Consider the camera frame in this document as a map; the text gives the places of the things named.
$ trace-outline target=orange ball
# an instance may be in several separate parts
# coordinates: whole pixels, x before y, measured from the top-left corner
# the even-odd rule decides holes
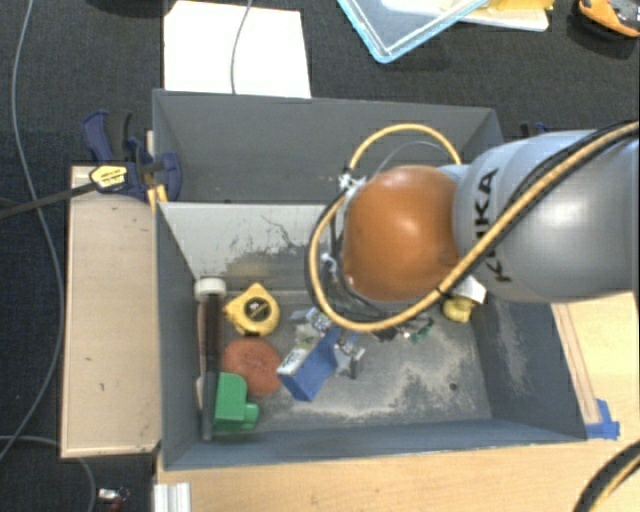
[[[456,183],[435,167],[400,166],[360,189],[346,214],[347,282],[379,301],[431,291],[458,262],[452,211]]]
[[[267,340],[248,336],[236,338],[227,345],[222,370],[243,377],[249,394],[262,397],[280,388],[276,375],[280,363],[280,355]]]

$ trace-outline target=blue object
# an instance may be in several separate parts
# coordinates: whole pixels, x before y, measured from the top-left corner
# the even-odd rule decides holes
[[[300,367],[293,374],[278,373],[282,384],[296,400],[309,402],[318,394],[325,381],[338,367],[334,346],[342,329],[334,327],[311,348]]]
[[[387,64],[425,43],[487,0],[454,0],[446,10],[416,13],[394,8],[392,0],[338,0],[373,58]]]
[[[115,191],[118,194],[146,202],[147,190],[151,186],[144,182],[143,175],[153,172],[155,183],[165,185],[169,201],[176,201],[182,188],[182,168],[178,156],[167,152],[160,155],[159,162],[154,162],[142,143],[127,136],[130,117],[129,113],[110,114],[106,110],[98,110],[82,122],[84,143],[94,162],[105,164],[116,161],[127,168],[126,185]]]
[[[620,422],[611,419],[607,402],[596,399],[596,403],[598,404],[598,409],[600,409],[602,421],[600,423],[585,425],[587,437],[589,439],[618,439],[618,437],[620,437]]]

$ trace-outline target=blue tape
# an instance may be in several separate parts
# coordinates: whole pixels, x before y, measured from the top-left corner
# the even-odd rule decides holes
[[[589,439],[618,439],[618,437],[620,437],[620,422],[611,419],[607,402],[596,399],[596,403],[598,404],[602,421],[600,423],[585,425],[587,437]]]

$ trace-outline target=black cable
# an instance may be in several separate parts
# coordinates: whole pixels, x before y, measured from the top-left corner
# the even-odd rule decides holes
[[[324,209],[322,210],[322,213],[318,216],[318,219],[316,220],[316,223],[313,226],[313,229],[311,230],[311,232],[313,233],[316,228],[318,227],[318,224],[320,223],[320,219],[322,219],[327,212],[329,211],[329,209],[334,206],[345,194],[347,193],[346,190],[342,190],[335,198],[333,198],[331,200],[331,202],[326,205],[324,207]],[[305,287],[307,288],[307,291],[309,293],[309,297],[311,298],[311,303],[317,308],[320,309],[320,304],[318,303],[318,299],[316,298],[316,294],[313,292],[313,286],[311,286],[311,274],[309,271],[309,244],[307,244],[307,247],[305,248],[305,254],[304,254],[304,284]]]
[[[607,462],[587,484],[574,512],[596,510],[627,478],[640,468],[640,441],[636,441]]]
[[[33,185],[33,180],[31,179],[31,172],[29,171],[29,165],[27,163],[27,159],[24,154],[24,148],[22,147],[22,141],[20,139],[20,131],[18,129],[18,114],[17,114],[18,69],[20,65],[20,57],[22,54],[22,47],[24,45],[25,35],[27,33],[27,28],[29,26],[29,20],[31,19],[33,3],[34,3],[34,0],[29,0],[29,3],[27,5],[27,11],[24,16],[24,21],[22,23],[22,29],[20,31],[20,37],[18,39],[16,56],[14,59],[13,70],[11,73],[11,100],[10,100],[11,107],[10,108],[11,108],[11,122],[12,122],[13,132],[15,136],[16,148],[18,150],[18,156],[20,157],[20,163],[22,164],[24,178],[29,188],[29,194],[31,196],[31,200],[38,201],[38,196],[36,194],[35,187]],[[22,435],[22,432],[24,431],[25,427],[33,417],[33,414],[35,413],[36,409],[40,405],[40,402],[42,401],[42,398],[44,397],[44,394],[47,388],[49,387],[49,384],[51,383],[53,376],[55,375],[55,369],[57,367],[58,359],[60,358],[60,354],[62,352],[62,341],[63,341],[63,334],[64,334],[63,327],[64,327],[65,311],[64,311],[64,280],[62,278],[62,269],[60,266],[60,261],[58,260],[58,255],[56,253],[55,245],[53,243],[53,238],[49,230],[49,225],[47,224],[47,221],[44,217],[42,210],[38,209],[37,212],[38,212],[38,219],[40,221],[40,226],[42,227],[42,232],[43,232],[45,241],[47,243],[47,249],[49,251],[49,255],[51,256],[51,262],[52,262],[53,269],[56,276],[56,286],[58,291],[58,333],[56,335],[56,344],[53,351],[53,356],[51,358],[51,363],[49,365],[49,369],[47,370],[45,379],[42,385],[40,386],[40,390],[38,391],[36,398],[31,404],[29,411],[24,416],[24,418],[20,422],[20,425],[15,430],[13,435],[0,436],[0,440],[7,442],[2,452],[0,452],[0,463],[5,459],[5,457],[9,453],[9,450],[12,448],[12,446],[19,441],[34,442],[34,443],[46,444],[49,446],[56,446],[56,447],[58,446],[58,444],[55,441],[52,441],[51,439],[41,438],[37,436]],[[86,462],[80,459],[80,463],[82,464],[83,468],[87,473],[87,476],[89,478],[89,483],[91,486],[91,489],[90,489],[91,500],[87,508],[87,511],[91,512],[95,506],[95,492],[96,492],[95,479],[93,478],[93,473],[91,472],[91,469],[86,464]]]
[[[524,192],[527,189],[529,189],[536,181],[538,181],[538,179],[542,175],[544,175],[547,171],[552,169],[555,165],[557,165],[558,163],[562,162],[563,160],[566,160],[566,158],[568,156],[575,154],[577,151],[581,150],[587,144],[591,144],[592,142],[594,142],[595,140],[598,140],[603,135],[606,135],[607,133],[613,132],[613,131],[617,130],[618,128],[621,128],[622,126],[625,126],[625,125],[629,124],[629,122],[630,121],[621,121],[619,123],[614,123],[612,125],[605,126],[604,128],[600,128],[600,129],[598,129],[598,130],[596,130],[594,132],[591,132],[591,133],[585,135],[580,140],[578,140],[578,141],[574,142],[573,144],[571,144],[569,147],[567,147],[565,149],[562,149],[562,150],[558,151],[557,153],[554,153],[553,155],[551,155],[547,159],[545,159],[542,163],[538,164],[535,168],[533,168],[529,172],[529,174],[527,174],[527,176],[520,182],[518,187],[511,194],[511,197],[507,201],[507,204],[505,205],[504,210],[506,210],[513,203],[515,203],[516,200],[522,194],[524,194]],[[629,134],[629,135],[625,135],[623,138],[627,138],[627,137],[630,137],[632,135],[633,135],[633,132],[631,134]],[[594,152],[593,156],[597,156],[597,155],[601,154],[603,151],[605,151],[606,149],[609,149],[611,146],[617,144],[618,142],[620,142],[620,140],[617,140],[617,141],[612,142],[611,144],[608,144],[607,146],[602,148],[602,150],[598,150],[597,152]]]
[[[4,210],[0,210],[0,220],[8,219],[9,217],[13,217],[14,215],[19,215],[20,213],[36,210],[42,208],[43,206],[57,203],[58,201],[66,201],[68,199],[71,199],[72,197],[78,197],[83,194],[87,194],[88,192],[92,192],[95,189],[96,186],[93,183],[86,183],[80,187],[64,190],[62,192],[38,198],[27,203],[14,203],[12,206]]]
[[[0,436],[0,441],[11,441],[13,436]],[[18,438],[20,442],[28,442],[28,443],[36,443],[44,446],[52,446],[54,448],[59,448],[60,445],[54,441],[53,439],[47,439],[46,437],[39,436],[20,436]],[[89,489],[90,489],[90,497],[89,497],[89,505],[87,506],[87,512],[92,512],[96,506],[96,479],[93,476],[93,471],[86,463],[84,459],[76,459],[78,463],[84,469],[84,472],[87,474],[87,480],[89,480]]]
[[[231,66],[229,69],[229,75],[231,78],[231,94],[237,94],[236,79],[235,79],[236,50],[238,49],[238,41],[240,40],[240,34],[242,34],[242,28],[244,27],[244,22],[247,20],[247,16],[249,14],[249,11],[251,10],[252,5],[253,5],[253,0],[248,0],[247,6],[245,7],[245,10],[244,10],[244,14],[242,15],[242,20],[240,21],[240,25],[238,26],[238,32],[236,32],[236,39],[233,42],[233,49],[231,50]]]
[[[533,182],[535,182],[537,179],[539,179],[540,176],[544,175],[546,172],[548,172],[551,168],[555,167],[559,163],[567,160],[569,157],[574,155],[576,152],[578,152],[580,149],[582,149],[586,145],[592,143],[595,140],[598,140],[598,139],[602,138],[606,134],[614,131],[617,128],[620,128],[621,125],[625,125],[625,124],[628,124],[628,123],[616,123],[615,125],[608,126],[606,128],[597,130],[596,132],[590,133],[589,135],[586,135],[585,137],[583,137],[579,141],[575,142],[574,144],[572,144],[568,148],[562,149],[562,150],[558,151],[557,153],[554,153],[549,158],[547,158],[546,160],[544,160],[543,162],[538,164],[527,175],[527,177],[525,178],[525,182],[527,183],[527,186],[526,187],[522,186],[522,185],[518,186],[518,188],[514,191],[514,193],[511,195],[511,197],[507,201],[503,211],[500,212],[500,214],[498,215],[498,218],[509,208],[509,206],[511,206],[531,186],[531,184]],[[620,135],[618,137],[615,137],[614,139],[610,140],[606,144],[604,144],[601,147],[597,148],[596,150],[592,151],[588,155],[585,155],[580,160],[578,160],[575,164],[573,164],[571,167],[569,167],[562,174],[561,177],[559,177],[549,187],[547,187],[540,194],[538,194],[531,201],[531,203],[527,206],[527,208],[525,210],[523,210],[520,213],[520,215],[518,215],[515,219],[513,219],[513,221],[507,227],[505,227],[505,229],[496,237],[496,239],[484,251],[482,251],[480,256],[478,256],[476,261],[467,269],[467,271],[464,272],[456,280],[456,282],[452,285],[451,289],[455,288],[463,279],[465,279],[467,276],[472,274],[473,271],[476,268],[478,268],[478,266],[480,266],[482,264],[484,259],[489,254],[491,254],[493,251],[495,251],[496,247],[504,241],[504,239],[509,235],[509,233],[511,233],[513,228],[515,228],[520,223],[520,221],[524,217],[526,217],[528,212],[530,212],[532,210],[532,208],[534,208],[537,204],[540,203],[540,201],[542,201],[553,190],[555,190],[555,188],[558,185],[560,185],[560,183],[562,183],[564,180],[566,180],[573,173],[575,173],[576,171],[578,171],[579,169],[584,167],[584,165],[586,163],[590,162],[591,160],[593,160],[597,156],[601,155],[602,153],[604,153],[605,151],[607,151],[611,147],[615,146],[616,144],[619,144],[623,140],[626,140],[626,139],[628,139],[630,137],[634,137],[634,136],[637,136],[637,135],[638,135],[638,129],[636,128],[635,130],[632,130],[632,131],[630,131],[630,132],[628,132],[628,133],[626,133],[624,135]]]

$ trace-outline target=yellow object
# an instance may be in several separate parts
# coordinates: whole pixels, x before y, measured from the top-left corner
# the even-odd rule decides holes
[[[229,302],[224,308],[227,320],[243,336],[271,334],[280,321],[280,307],[260,283]]]
[[[485,7],[498,11],[524,11],[532,9],[551,9],[554,0],[489,0]]]
[[[638,29],[624,24],[619,18],[622,13],[616,12],[609,0],[591,0],[578,2],[580,12],[605,28],[615,30],[627,37],[638,37]]]
[[[357,164],[364,153],[364,150],[371,145],[372,142],[379,139],[383,135],[377,136],[379,133],[384,131],[384,134],[392,133],[393,131],[400,131],[404,129],[416,129],[416,126],[421,126],[421,128],[425,128],[425,130],[420,130],[425,133],[430,133],[426,130],[426,126],[422,125],[393,125],[380,132],[374,133],[368,139],[366,139],[361,146],[356,150],[353,158],[350,162],[350,169],[353,169]],[[453,268],[453,270],[449,273],[447,277],[445,277],[440,284],[431,292],[429,292],[425,297],[420,299],[418,302],[408,307],[404,311],[398,313],[397,315],[391,316],[389,318],[385,318],[384,320],[379,320],[376,322],[354,322],[353,320],[349,320],[338,314],[329,304],[327,297],[322,289],[322,285],[320,283],[320,276],[318,274],[318,247],[320,245],[320,237],[324,230],[327,228],[331,220],[337,215],[338,210],[342,206],[342,204],[346,200],[346,196],[343,194],[340,196],[326,211],[324,216],[318,222],[316,228],[313,231],[311,236],[311,240],[309,242],[309,251],[308,251],[308,262],[309,262],[309,276],[311,278],[311,287],[313,289],[313,293],[316,295],[318,300],[318,304],[322,312],[329,317],[333,322],[338,324],[345,329],[350,329],[352,331],[359,332],[373,332],[373,331],[381,331],[383,329],[387,329],[389,327],[395,327],[400,325],[412,318],[418,316],[420,313],[431,307],[435,304],[436,301],[440,299],[443,293],[447,292],[456,281],[462,277],[462,275],[471,267],[473,263],[478,259],[478,257],[482,254],[482,252],[487,249],[497,238],[498,236],[507,228],[509,223],[513,221],[530,203],[532,203],[535,198],[542,193],[548,186],[557,181],[565,172],[567,172],[573,165],[579,162],[582,158],[585,158],[596,151],[598,148],[605,146],[609,141],[616,139],[617,137],[623,136],[625,134],[629,134],[634,130],[638,129],[638,121],[634,121],[632,123],[625,124],[624,126],[606,133],[605,135],[599,137],[598,139],[590,142],[585,145],[583,148],[576,151],[573,155],[571,155],[566,160],[562,161],[555,167],[553,167],[550,171],[548,171],[544,176],[538,179],[529,189],[523,193],[502,215],[496,219],[491,228],[484,234],[484,236],[478,240],[476,245],[474,245],[471,250],[462,258],[458,264]],[[456,155],[456,163],[460,161],[457,153]]]
[[[471,320],[471,311],[474,306],[475,302],[473,302],[469,297],[456,295],[455,297],[444,301],[444,304],[442,305],[442,314],[453,322],[466,324]]]
[[[127,168],[121,165],[101,165],[91,171],[90,177],[100,188],[122,185],[127,176]]]

